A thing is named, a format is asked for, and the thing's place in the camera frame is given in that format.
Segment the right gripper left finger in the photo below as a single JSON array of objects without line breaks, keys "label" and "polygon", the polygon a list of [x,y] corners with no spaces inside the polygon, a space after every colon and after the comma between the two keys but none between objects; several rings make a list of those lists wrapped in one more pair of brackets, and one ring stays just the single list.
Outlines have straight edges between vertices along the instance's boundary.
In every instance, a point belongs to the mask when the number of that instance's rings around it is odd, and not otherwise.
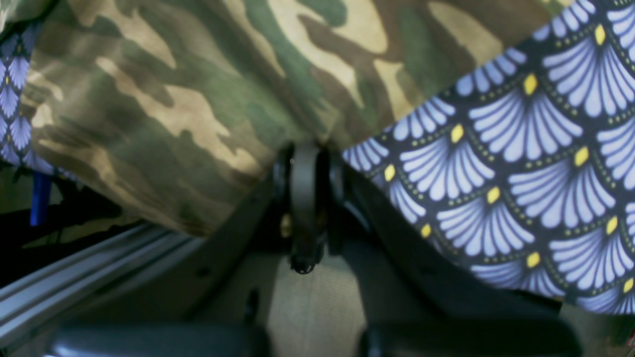
[{"label": "right gripper left finger", "polygon": [[258,322],[264,288],[230,293],[264,251],[276,266],[290,255],[308,273],[318,262],[315,226],[318,147],[290,144],[216,234],[140,287],[64,325],[51,357],[269,357]]}]

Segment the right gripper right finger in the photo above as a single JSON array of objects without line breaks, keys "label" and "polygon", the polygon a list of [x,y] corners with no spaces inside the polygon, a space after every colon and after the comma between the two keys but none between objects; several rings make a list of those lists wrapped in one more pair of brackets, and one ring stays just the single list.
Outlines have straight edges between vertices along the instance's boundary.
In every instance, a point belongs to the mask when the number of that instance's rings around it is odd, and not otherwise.
[{"label": "right gripper right finger", "polygon": [[574,330],[545,298],[495,289],[444,258],[371,181],[320,149],[328,248],[359,284],[359,357],[579,357]]}]

